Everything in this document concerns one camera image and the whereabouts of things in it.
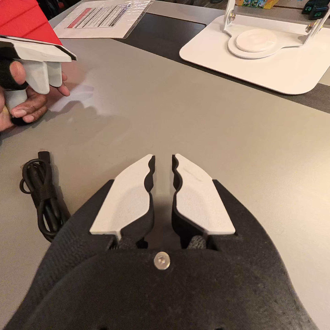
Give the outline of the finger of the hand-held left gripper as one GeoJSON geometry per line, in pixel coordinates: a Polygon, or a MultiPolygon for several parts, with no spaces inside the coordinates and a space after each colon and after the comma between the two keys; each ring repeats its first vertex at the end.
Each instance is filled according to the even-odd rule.
{"type": "Polygon", "coordinates": [[[62,45],[43,41],[1,36],[1,55],[22,64],[31,87],[60,87],[61,64],[76,61],[75,54],[62,45]]]}
{"type": "Polygon", "coordinates": [[[63,85],[62,63],[70,62],[70,52],[54,44],[14,44],[28,85],[39,94],[48,94],[50,86],[63,85]]]}

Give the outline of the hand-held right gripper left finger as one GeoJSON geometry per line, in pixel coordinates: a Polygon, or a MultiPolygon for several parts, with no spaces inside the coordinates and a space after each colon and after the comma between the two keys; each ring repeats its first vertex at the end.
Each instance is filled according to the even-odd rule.
{"type": "Polygon", "coordinates": [[[90,228],[92,235],[114,235],[118,241],[141,240],[153,228],[155,156],[148,154],[114,179],[90,228]]]}

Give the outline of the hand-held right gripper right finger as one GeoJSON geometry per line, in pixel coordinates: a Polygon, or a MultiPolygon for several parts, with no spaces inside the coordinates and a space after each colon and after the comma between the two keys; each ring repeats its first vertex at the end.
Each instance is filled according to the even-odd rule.
{"type": "Polygon", "coordinates": [[[172,228],[182,243],[194,236],[232,235],[235,228],[211,176],[180,154],[172,155],[172,228]]]}

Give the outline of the red plastic bin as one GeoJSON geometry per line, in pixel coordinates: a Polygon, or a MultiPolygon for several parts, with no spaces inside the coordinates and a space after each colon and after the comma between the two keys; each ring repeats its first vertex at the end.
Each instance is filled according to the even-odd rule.
{"type": "Polygon", "coordinates": [[[1,0],[0,34],[62,45],[35,0],[1,0]]]}

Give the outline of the person's left hand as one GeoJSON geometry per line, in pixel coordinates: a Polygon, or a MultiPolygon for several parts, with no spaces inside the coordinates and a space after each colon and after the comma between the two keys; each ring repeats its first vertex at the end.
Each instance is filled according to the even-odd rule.
{"type": "MultiPolygon", "coordinates": [[[[13,60],[1,60],[1,82],[4,80],[23,85],[26,82],[26,73],[22,64],[13,60]]],[[[4,89],[2,86],[0,87],[0,132],[14,127],[11,116],[22,118],[25,123],[32,123],[47,112],[46,95],[35,92],[31,87],[28,87],[26,92],[27,100],[8,112],[4,110],[4,89]]]]}

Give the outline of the laminated instruction sheet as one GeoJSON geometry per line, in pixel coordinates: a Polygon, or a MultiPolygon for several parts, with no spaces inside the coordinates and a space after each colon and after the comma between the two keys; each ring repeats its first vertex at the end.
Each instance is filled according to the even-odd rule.
{"type": "Polygon", "coordinates": [[[152,0],[87,1],[75,7],[54,27],[59,39],[125,39],[139,23],[152,0]]]}

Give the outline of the white stand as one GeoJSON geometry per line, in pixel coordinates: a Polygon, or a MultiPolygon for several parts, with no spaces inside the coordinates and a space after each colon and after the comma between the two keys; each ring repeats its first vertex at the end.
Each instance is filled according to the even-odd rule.
{"type": "Polygon", "coordinates": [[[235,1],[179,51],[181,59],[286,95],[311,91],[329,68],[329,28],[238,15],[235,1]]]}

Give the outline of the colourful toy brick box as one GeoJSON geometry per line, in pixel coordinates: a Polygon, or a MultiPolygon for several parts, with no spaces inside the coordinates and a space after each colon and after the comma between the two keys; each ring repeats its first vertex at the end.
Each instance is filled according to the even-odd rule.
{"type": "Polygon", "coordinates": [[[241,7],[250,7],[250,8],[270,10],[278,2],[279,2],[279,0],[236,0],[235,4],[237,6],[241,6],[241,7]]]}

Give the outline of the black device with green marks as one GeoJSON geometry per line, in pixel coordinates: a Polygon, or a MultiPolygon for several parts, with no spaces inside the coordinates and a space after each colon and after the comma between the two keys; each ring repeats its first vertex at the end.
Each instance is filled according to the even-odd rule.
{"type": "Polygon", "coordinates": [[[307,15],[309,20],[321,19],[329,10],[329,2],[329,0],[308,0],[302,14],[307,15]]]}

